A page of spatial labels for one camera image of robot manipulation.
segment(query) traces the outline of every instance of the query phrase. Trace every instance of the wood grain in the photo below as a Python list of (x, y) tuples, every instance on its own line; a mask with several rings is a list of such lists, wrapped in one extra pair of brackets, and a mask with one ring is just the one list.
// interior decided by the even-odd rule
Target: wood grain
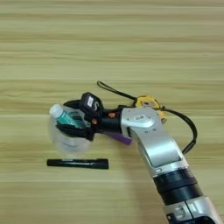
[[(221, 0), (0, 0), (0, 216), (3, 224), (167, 223), (137, 146), (97, 136), (84, 158), (109, 171), (46, 167), (60, 154), (48, 109), (96, 86), (154, 95), (199, 129), (188, 156), (224, 218), (224, 2)], [(165, 125), (184, 147), (178, 118)]]

